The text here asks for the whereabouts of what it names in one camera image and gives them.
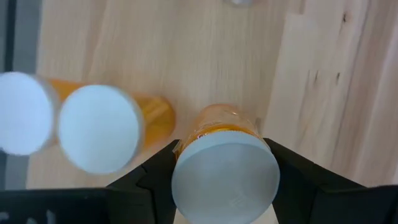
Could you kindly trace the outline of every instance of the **white lid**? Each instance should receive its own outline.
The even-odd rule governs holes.
[[[172,193],[192,223],[250,223],[271,205],[279,178],[277,161],[264,142],[223,131],[201,137],[182,152]]]
[[[50,86],[21,72],[0,74],[0,148],[29,155],[53,136],[57,99]]]
[[[77,167],[108,174],[123,168],[142,146],[144,119],[137,103],[121,90],[88,85],[65,100],[58,138]]]

